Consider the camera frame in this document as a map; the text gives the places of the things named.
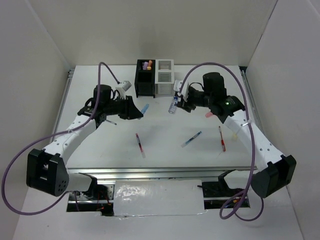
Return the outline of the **clear spray bottle blue cap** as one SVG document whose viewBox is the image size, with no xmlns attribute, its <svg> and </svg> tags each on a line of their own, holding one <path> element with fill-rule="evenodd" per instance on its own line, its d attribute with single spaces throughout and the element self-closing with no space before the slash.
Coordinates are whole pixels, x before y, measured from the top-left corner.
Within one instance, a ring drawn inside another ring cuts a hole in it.
<svg viewBox="0 0 320 240">
<path fill-rule="evenodd" d="M 176 112 L 178 101 L 179 101 L 179 98 L 177 96 L 174 96 L 170 104 L 170 107 L 168 109 L 169 114 L 174 114 Z"/>
</svg>

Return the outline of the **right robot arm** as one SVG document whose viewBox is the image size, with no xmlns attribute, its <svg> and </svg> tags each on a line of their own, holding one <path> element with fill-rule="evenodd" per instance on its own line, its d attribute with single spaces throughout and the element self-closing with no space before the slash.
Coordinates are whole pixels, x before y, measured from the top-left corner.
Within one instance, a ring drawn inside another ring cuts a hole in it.
<svg viewBox="0 0 320 240">
<path fill-rule="evenodd" d="M 175 81 L 173 89 L 178 97 L 177 107 L 188 113 L 196 107 L 209 108 L 223 125 L 237 135 L 254 156 L 258 171 L 253 174 L 250 185 L 259 197 L 266 198 L 287 186 L 292 180 L 296 159 L 278 150 L 247 118 L 248 108 L 236 96 L 227 93 L 224 78 L 218 72 L 206 73 L 202 79 L 202 90 Z"/>
</svg>

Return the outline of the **dark red pen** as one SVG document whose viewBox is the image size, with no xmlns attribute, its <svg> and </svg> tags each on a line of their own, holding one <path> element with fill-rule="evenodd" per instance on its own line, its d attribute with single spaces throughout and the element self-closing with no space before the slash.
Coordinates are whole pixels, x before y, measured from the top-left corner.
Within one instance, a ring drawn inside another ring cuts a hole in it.
<svg viewBox="0 0 320 240">
<path fill-rule="evenodd" d="M 145 155 L 144 149 L 142 147 L 142 144 L 141 144 L 140 137 L 139 137 L 138 133 L 136 133 L 135 136 L 136 136 L 136 139 L 137 139 L 137 143 L 138 143 L 141 155 L 142 155 L 143 158 L 146 158 L 146 155 Z"/>
</svg>

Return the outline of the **blue highlighter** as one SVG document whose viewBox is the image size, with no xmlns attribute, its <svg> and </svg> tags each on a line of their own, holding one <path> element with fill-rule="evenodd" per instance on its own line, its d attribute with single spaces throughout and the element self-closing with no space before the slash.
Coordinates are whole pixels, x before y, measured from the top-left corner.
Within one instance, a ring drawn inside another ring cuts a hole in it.
<svg viewBox="0 0 320 240">
<path fill-rule="evenodd" d="M 142 114 L 145 114 L 146 111 L 148 110 L 149 106 L 150 106 L 150 105 L 147 103 L 147 104 L 142 108 L 141 113 L 142 113 Z"/>
</svg>

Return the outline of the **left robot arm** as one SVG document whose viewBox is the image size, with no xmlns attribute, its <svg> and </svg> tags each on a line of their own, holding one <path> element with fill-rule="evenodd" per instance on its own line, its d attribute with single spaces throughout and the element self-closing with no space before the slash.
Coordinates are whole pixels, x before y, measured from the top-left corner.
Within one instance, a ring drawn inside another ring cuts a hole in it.
<svg viewBox="0 0 320 240">
<path fill-rule="evenodd" d="M 97 85 L 93 97 L 79 110 L 69 128 L 43 149 L 33 149 L 27 157 L 28 187 L 59 197 L 65 192 L 81 192 L 88 200 L 97 197 L 98 180 L 87 173 L 69 173 L 66 164 L 81 143 L 108 116 L 123 120 L 140 119 L 144 115 L 135 106 L 132 96 L 112 98 L 109 85 Z"/>
</svg>

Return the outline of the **pink purple highlighter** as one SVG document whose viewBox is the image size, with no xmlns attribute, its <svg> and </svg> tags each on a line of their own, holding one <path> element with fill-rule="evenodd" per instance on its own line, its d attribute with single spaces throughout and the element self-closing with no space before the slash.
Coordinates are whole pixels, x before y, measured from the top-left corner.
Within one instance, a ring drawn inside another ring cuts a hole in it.
<svg viewBox="0 0 320 240">
<path fill-rule="evenodd" d="M 142 64 L 142 69 L 143 70 L 147 70 L 147 68 L 148 68 L 148 62 L 147 61 L 145 61 L 143 64 Z"/>
</svg>

